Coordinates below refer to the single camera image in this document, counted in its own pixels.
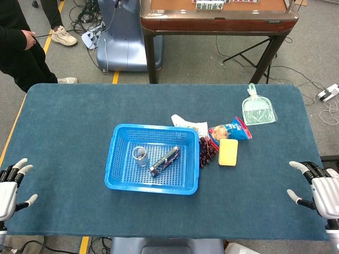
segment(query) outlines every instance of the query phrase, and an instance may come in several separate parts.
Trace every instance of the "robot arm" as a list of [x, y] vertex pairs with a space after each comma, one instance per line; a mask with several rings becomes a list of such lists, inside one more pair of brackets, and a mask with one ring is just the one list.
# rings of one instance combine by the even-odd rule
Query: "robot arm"
[[313, 201], [298, 197], [291, 189], [290, 198], [299, 205], [312, 210], [327, 219], [325, 226], [329, 241], [335, 253], [339, 253], [339, 174], [333, 169], [321, 169], [313, 162], [290, 161], [290, 166], [298, 169], [310, 184]]
[[16, 204], [20, 183], [25, 174], [33, 168], [32, 165], [24, 166], [26, 162], [26, 158], [22, 159], [17, 164], [7, 167], [6, 170], [0, 171], [0, 253], [5, 248], [4, 241], [7, 234], [5, 222], [15, 212], [29, 207], [38, 198], [38, 195], [34, 194], [27, 201]]

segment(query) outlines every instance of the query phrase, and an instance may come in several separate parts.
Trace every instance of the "green dustpan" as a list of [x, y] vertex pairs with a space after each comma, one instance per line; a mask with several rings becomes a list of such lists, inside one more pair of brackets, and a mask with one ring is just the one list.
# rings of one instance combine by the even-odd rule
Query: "green dustpan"
[[277, 121], [275, 111], [269, 99], [257, 95], [255, 85], [249, 84], [250, 97], [243, 101], [243, 117], [246, 125], [273, 123]]

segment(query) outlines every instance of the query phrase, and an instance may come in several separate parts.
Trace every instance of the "dustpan handle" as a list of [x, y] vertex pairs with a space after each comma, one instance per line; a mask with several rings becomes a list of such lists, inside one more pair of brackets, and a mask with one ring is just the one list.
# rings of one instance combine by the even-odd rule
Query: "dustpan handle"
[[257, 95], [256, 89], [255, 89], [255, 85], [254, 85], [253, 83], [250, 83], [250, 84], [248, 85], [247, 91], [248, 91], [248, 94], [251, 95], [251, 96]]

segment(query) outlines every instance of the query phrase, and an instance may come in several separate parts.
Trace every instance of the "clear plastic cup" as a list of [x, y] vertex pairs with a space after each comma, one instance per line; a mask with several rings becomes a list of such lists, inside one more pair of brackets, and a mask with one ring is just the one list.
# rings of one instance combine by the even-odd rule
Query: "clear plastic cup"
[[132, 155], [139, 166], [144, 167], [148, 164], [148, 154], [145, 148], [135, 147]]

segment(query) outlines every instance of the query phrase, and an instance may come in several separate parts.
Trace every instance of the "white sneaker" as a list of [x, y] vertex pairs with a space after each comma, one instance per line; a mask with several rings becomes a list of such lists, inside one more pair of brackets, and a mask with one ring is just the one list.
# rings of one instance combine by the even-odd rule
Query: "white sneaker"
[[78, 84], [77, 78], [58, 78], [59, 84]]
[[64, 46], [72, 46], [78, 42], [76, 38], [66, 32], [62, 25], [58, 27], [56, 32], [53, 30], [51, 39], [52, 41], [59, 42]]

